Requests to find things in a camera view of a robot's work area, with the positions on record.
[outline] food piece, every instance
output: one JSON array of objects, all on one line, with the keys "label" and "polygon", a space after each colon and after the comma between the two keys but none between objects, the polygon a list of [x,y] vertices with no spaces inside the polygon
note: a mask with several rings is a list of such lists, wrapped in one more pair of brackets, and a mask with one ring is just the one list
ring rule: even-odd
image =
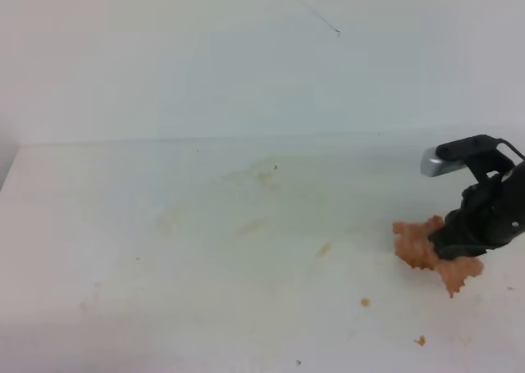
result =
[{"label": "food piece", "polygon": [[424,346],[427,343],[427,340],[425,339],[425,336],[421,335],[419,336],[419,339],[414,340],[414,342],[419,344],[420,346]]},{"label": "food piece", "polygon": [[443,225],[444,221],[439,216],[433,216],[422,224],[395,222],[392,225],[392,230],[397,235],[395,255],[412,268],[436,270],[452,298],[454,293],[459,292],[459,289],[465,285],[467,277],[475,277],[482,273],[483,264],[476,257],[458,257],[452,261],[441,260],[427,237]]}]

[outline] white table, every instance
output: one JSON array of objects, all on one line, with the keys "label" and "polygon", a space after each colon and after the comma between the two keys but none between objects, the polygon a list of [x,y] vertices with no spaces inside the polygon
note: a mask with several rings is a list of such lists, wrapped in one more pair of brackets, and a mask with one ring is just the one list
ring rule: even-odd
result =
[{"label": "white table", "polygon": [[419,174],[450,138],[22,148],[0,193],[2,371],[523,371],[523,239],[453,299],[393,253],[392,221],[473,182]]}]

